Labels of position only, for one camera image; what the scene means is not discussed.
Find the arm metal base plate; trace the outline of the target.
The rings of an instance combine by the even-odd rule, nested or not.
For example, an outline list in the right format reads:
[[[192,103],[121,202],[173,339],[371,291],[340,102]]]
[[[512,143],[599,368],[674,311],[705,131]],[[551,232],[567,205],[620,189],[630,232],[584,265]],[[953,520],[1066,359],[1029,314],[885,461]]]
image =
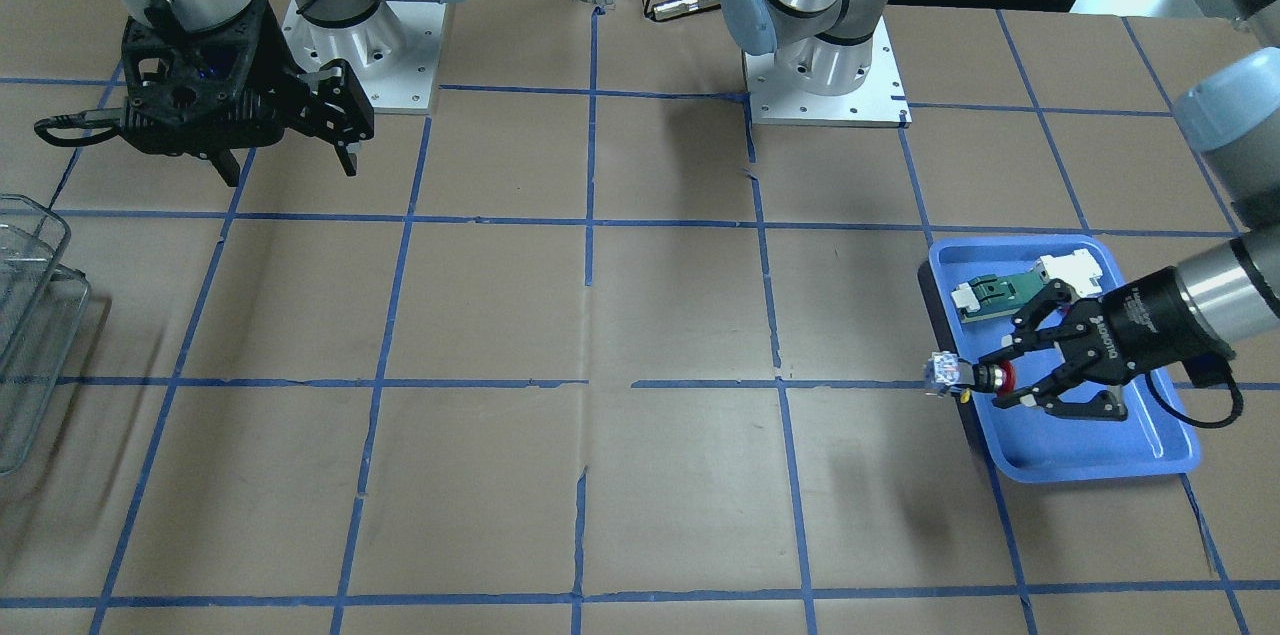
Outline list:
[[[451,15],[444,3],[392,1],[364,23],[328,29],[305,20],[292,0],[283,35],[310,73],[333,58],[348,61],[378,114],[428,115]]]
[[[820,38],[767,55],[742,55],[756,125],[906,128],[913,117],[886,20],[869,41],[842,46]]]

